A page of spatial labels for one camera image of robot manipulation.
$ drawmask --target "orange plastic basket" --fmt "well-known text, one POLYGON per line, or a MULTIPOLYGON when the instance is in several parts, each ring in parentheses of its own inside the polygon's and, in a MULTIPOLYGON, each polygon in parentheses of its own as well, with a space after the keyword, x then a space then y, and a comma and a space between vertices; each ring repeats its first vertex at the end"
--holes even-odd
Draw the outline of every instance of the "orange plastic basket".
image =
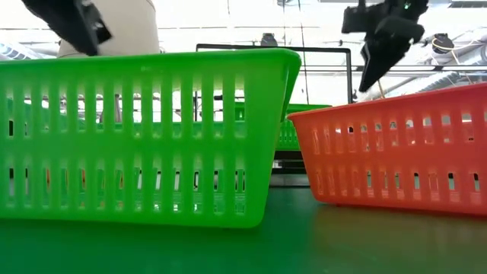
POLYGON ((321 202, 487 215, 487 84, 288 118, 321 202))

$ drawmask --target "table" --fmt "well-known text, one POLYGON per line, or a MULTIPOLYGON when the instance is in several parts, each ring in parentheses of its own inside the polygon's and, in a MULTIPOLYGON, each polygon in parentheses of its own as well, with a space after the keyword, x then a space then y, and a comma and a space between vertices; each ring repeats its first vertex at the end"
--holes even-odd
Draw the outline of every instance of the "table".
POLYGON ((485 219, 322 205, 308 188, 272 188, 251 230, 0 220, 5 274, 483 274, 486 251, 485 219))

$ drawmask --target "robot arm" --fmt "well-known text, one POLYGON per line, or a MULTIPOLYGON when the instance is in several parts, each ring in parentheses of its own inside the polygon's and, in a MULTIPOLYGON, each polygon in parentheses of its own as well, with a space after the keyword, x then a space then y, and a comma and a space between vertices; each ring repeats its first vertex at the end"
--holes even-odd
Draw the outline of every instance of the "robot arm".
POLYGON ((98 45, 112 35, 98 9, 86 0, 22 0, 27 9, 43 19, 62 39, 80 53, 98 55, 98 45))
POLYGON ((364 71, 358 90, 366 92, 417 43, 425 29, 418 24, 419 16, 428 10, 428 0, 384 0, 366 6, 345 9, 342 33, 365 33, 361 50, 364 71))

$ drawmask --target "plastic basket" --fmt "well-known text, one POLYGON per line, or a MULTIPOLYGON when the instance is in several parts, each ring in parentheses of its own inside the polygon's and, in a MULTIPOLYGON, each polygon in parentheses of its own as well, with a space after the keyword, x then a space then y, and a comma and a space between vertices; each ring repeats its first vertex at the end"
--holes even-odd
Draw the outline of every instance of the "plastic basket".
MULTIPOLYGON (((310 105, 310 104, 289 104, 286 114, 297 113, 306 110, 317 110, 329 105, 310 105)), ((235 115, 238 119, 243 119, 245 116, 244 103, 235 103, 235 115)), ((276 151, 299 151, 298 136, 291 120, 285 119, 281 124, 279 130, 279 139, 277 141, 276 151)))
POLYGON ((487 215, 487 84, 289 119, 321 202, 487 215))
POLYGON ((14 179, 0 184, 0 217, 259 224, 279 124, 300 65, 299 55, 286 49, 2 63, 0 178, 8 180, 13 168, 14 179), (245 93, 244 121, 235 119, 237 89, 245 93), (114 119, 116 91, 122 95, 122 128, 114 119), (196 91, 202 122, 193 122, 196 91), (221 126, 213 119, 215 91, 224 94, 221 126), (135 93, 142 95, 140 132, 132 115, 135 93), (153 127, 153 93, 161 94, 160 127, 153 127), (175 93, 180 123, 173 122, 175 93), (79 94, 84 126, 78 123, 79 94), (96 123, 97 94, 103 95, 103 125, 96 123), (43 96, 50 102, 47 128, 43 96), (67 106, 65 126, 60 98, 67 106), (16 126, 24 124, 27 131, 16 126))

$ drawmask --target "green basket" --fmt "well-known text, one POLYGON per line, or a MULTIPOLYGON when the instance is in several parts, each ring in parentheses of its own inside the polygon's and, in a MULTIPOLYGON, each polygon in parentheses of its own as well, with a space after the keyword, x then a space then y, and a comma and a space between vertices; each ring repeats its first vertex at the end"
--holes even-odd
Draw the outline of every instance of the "green basket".
MULTIPOLYGON (((286 110, 286 115, 301 111, 318 110, 330 105, 310 105, 310 104, 289 104, 286 110)), ((244 119, 245 117, 245 104, 242 102, 235 103, 235 116, 237 119, 244 119)), ((279 139, 277 141, 276 151, 299 151, 298 135, 296 134, 296 128, 292 121, 285 119, 281 124, 279 130, 279 139)))
POLYGON ((14 171, 13 182, 0 184, 0 217, 258 225, 300 66, 299 55, 286 49, 0 63, 0 178, 9 180, 14 171), (235 119, 237 89, 245 93, 243 121, 235 119), (114 119, 116 90, 121 126, 114 119), (155 90, 161 93, 161 126, 152 122, 155 90), (202 122, 193 122, 196 91, 202 122), (224 94, 221 124, 213 118, 215 91, 224 94), (173 123, 177 92, 181 122, 173 123), (140 132, 132 115, 135 93, 142 95, 140 132), (97 94, 103 95, 103 125, 96 122, 97 94), (50 102, 47 127, 43 96, 50 102), (65 116, 53 103, 64 96, 65 116))

